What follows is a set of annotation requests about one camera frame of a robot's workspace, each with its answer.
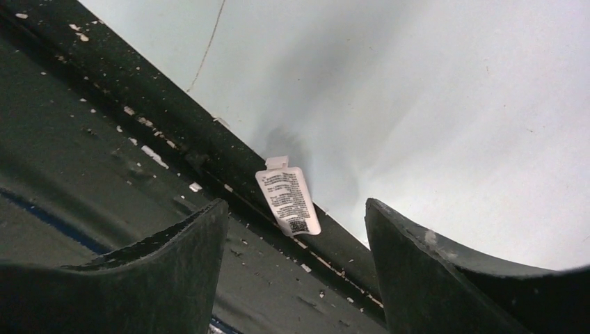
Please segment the tag tab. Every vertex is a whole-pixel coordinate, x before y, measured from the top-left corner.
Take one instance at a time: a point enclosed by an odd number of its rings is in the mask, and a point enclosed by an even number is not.
[[[268,158],[266,170],[256,172],[256,181],[283,234],[317,235],[321,227],[303,171],[288,165],[287,156]]]

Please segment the scratch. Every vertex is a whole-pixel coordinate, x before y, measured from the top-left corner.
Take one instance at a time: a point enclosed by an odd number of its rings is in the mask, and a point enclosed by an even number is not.
[[[203,66],[203,64],[205,64],[205,59],[207,57],[207,54],[209,53],[209,48],[211,48],[211,43],[213,43],[213,37],[215,36],[215,31],[217,31],[217,25],[219,24],[219,18],[221,17],[221,11],[223,10],[223,5],[225,5],[225,0],[223,0],[221,2],[221,7],[219,7],[219,13],[217,14],[217,20],[215,21],[215,26],[213,27],[213,32],[211,33],[211,38],[209,39],[209,44],[207,45],[207,49],[205,50],[205,54],[203,55],[203,58],[201,60],[201,64],[199,65],[199,69],[197,70],[197,74],[195,74],[195,79],[193,79],[193,82],[191,82],[191,86],[189,87],[189,89],[186,90],[187,93],[189,93],[191,91],[191,89],[194,88],[195,82],[197,81],[197,78],[199,77],[199,74],[201,73],[202,66]]]

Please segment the black edge strip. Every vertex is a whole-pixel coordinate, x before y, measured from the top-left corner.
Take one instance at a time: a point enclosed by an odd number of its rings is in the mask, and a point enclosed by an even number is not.
[[[265,217],[260,221],[261,230],[275,228],[254,179],[256,171],[265,169],[263,159],[215,122],[208,112],[111,29],[101,22],[93,23],[98,19],[78,1],[3,0],[0,6],[0,13],[6,20],[24,28],[66,66],[75,67],[78,83],[94,85],[111,100],[113,113],[120,124],[130,125],[139,118],[152,122],[165,139],[174,144],[175,152],[165,148],[165,143],[150,147],[162,157],[174,159],[175,156],[177,159],[184,156],[193,162],[198,172],[205,172],[220,184],[229,185],[236,196]],[[25,14],[27,18],[18,18],[17,13]],[[81,27],[80,31],[73,30],[69,24]],[[77,33],[82,33],[88,40],[82,41]],[[128,115],[125,109],[133,110],[134,115]],[[141,138],[147,138],[147,141],[156,138],[151,129],[145,132],[149,135],[144,134]],[[195,160],[203,161],[202,165],[194,164]],[[323,232],[298,239],[337,271],[345,272],[347,279],[366,295],[372,294],[379,299],[370,251],[325,212],[318,207],[316,211]]]

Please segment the barcode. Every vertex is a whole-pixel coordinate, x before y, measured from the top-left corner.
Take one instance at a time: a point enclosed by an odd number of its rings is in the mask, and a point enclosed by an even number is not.
[[[292,233],[310,231],[305,221],[290,221],[289,227],[291,228]]]

